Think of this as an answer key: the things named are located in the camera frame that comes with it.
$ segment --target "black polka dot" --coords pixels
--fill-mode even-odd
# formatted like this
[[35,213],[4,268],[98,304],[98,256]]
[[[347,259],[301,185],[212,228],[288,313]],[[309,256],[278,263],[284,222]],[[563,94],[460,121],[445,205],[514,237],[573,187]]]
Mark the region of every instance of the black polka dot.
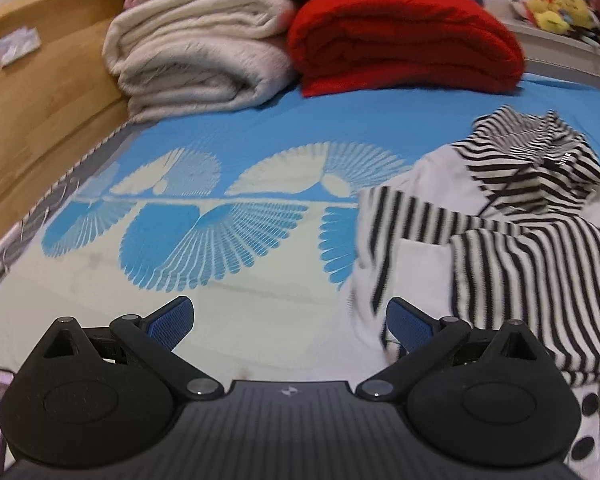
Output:
[[600,398],[596,394],[589,394],[582,399],[582,414],[591,416],[597,412],[600,407]]
[[592,436],[586,436],[577,441],[571,448],[571,458],[574,460],[584,460],[591,454],[596,446],[596,441]]

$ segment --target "mattress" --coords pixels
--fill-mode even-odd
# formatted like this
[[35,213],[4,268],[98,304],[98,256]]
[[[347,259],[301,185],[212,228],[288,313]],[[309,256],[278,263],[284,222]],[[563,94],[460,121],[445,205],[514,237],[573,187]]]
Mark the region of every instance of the mattress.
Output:
[[292,89],[257,109],[123,128],[86,159],[93,176],[77,187],[78,167],[60,183],[58,210],[36,217],[2,280],[0,366],[17,369],[59,316],[107,326],[185,295],[195,323],[181,357],[226,386],[311,378],[341,346],[357,192],[502,105],[556,110],[600,156],[600,91],[537,75],[512,95]]

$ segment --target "folded red blanket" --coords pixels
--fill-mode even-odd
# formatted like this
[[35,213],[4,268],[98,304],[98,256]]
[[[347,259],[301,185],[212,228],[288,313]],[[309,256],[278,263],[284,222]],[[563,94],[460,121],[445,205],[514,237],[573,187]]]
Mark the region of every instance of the folded red blanket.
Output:
[[306,97],[399,84],[515,88],[514,35],[473,0],[310,0],[287,37]]

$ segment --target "wooden panel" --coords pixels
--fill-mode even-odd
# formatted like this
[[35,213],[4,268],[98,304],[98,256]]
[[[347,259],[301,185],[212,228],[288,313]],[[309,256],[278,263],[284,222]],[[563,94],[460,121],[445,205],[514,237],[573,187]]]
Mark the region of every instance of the wooden panel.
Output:
[[0,9],[0,37],[37,27],[42,47],[0,72],[0,238],[126,118],[102,62],[124,0],[29,0]]
[[89,27],[122,10],[124,0],[21,0],[0,7],[0,38],[35,27],[43,44]]

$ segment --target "folded white blanket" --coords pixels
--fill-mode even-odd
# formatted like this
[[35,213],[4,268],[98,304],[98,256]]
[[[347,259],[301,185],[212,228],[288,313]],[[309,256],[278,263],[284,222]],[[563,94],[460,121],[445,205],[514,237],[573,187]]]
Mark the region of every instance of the folded white blanket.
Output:
[[118,85],[130,96],[131,120],[143,122],[258,106],[294,77],[291,60],[272,44],[201,36],[137,48]]
[[209,34],[258,40],[285,32],[294,14],[291,0],[151,0],[111,22],[102,56],[119,74],[136,48],[155,40]]

